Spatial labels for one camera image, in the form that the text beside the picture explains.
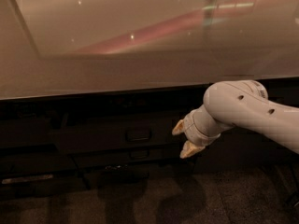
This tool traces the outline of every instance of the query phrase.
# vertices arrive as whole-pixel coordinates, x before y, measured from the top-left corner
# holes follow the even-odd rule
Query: drawer handle
[[[127,130],[125,133],[125,140],[129,143],[132,142],[148,142],[151,139],[150,128],[138,128]]]
[[[150,155],[149,150],[130,152],[130,159],[133,161],[143,160],[143,159],[146,159],[149,155]]]

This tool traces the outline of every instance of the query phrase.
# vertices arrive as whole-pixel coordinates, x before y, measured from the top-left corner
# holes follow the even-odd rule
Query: cabinet drawer
[[[138,161],[156,161],[179,157],[178,144],[159,148],[132,149],[120,152],[107,152],[74,157],[79,168],[94,166],[123,165]]]
[[[49,124],[44,119],[20,119],[0,122],[0,148],[47,144]]]
[[[50,137],[65,153],[166,145],[180,140],[171,135],[178,120],[179,113],[91,119],[84,125],[52,131]]]

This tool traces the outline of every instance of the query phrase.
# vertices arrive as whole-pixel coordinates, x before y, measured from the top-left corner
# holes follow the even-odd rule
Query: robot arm
[[[261,83],[223,81],[206,90],[203,105],[180,120],[173,135],[187,136],[182,159],[202,151],[234,126],[261,133],[299,153],[298,120],[299,108],[269,101]]]

